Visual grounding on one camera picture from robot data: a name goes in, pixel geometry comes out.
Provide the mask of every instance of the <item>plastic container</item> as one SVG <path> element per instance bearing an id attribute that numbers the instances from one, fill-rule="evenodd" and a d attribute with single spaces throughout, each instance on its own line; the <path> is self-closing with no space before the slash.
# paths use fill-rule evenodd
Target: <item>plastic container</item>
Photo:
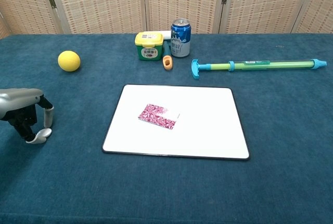
<path id="1" fill-rule="evenodd" d="M 155 61 L 162 58 L 163 35 L 159 32 L 140 32 L 135 37 L 140 60 Z"/>

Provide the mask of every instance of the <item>tennis ball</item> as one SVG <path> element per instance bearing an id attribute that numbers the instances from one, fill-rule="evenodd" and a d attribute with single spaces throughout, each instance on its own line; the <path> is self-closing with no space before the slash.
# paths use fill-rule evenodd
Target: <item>tennis ball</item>
<path id="1" fill-rule="evenodd" d="M 58 64 L 64 71 L 76 71 L 80 63 L 79 55 L 74 51 L 64 51 L 58 56 Z"/>

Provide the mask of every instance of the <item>soda can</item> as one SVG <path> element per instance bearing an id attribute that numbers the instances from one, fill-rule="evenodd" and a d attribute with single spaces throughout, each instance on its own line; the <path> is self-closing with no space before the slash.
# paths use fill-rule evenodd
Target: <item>soda can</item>
<path id="1" fill-rule="evenodd" d="M 189 54 L 191 25 L 187 19 L 174 20 L 171 25 L 171 55 L 185 57 Z"/>

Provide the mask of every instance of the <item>blue tablecloth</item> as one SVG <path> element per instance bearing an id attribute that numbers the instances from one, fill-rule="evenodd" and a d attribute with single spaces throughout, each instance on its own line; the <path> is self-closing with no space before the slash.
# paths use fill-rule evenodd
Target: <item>blue tablecloth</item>
<path id="1" fill-rule="evenodd" d="M 174 58 L 172 71 L 161 61 L 140 61 L 134 39 L 0 40 L 0 88 L 41 89 L 55 107 L 53 133 L 42 145 L 25 144 L 0 121 L 0 223 L 332 223 L 333 34 L 192 35 L 190 56 Z M 57 64 L 67 49 L 81 58 L 77 72 Z M 190 70 L 192 59 L 311 58 L 328 66 L 203 71 L 200 80 Z M 250 160 L 103 153 L 129 83 L 231 88 Z M 37 117 L 35 132 L 43 127 L 39 107 Z"/>

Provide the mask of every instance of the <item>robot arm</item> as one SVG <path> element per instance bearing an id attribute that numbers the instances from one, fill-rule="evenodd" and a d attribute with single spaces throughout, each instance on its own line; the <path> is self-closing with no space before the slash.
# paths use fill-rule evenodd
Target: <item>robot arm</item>
<path id="1" fill-rule="evenodd" d="M 0 90 L 0 120 L 8 121 L 26 143 L 43 143 L 46 137 L 34 134 L 30 126 L 37 122 L 35 104 L 44 108 L 44 127 L 53 122 L 53 105 L 38 89 Z"/>

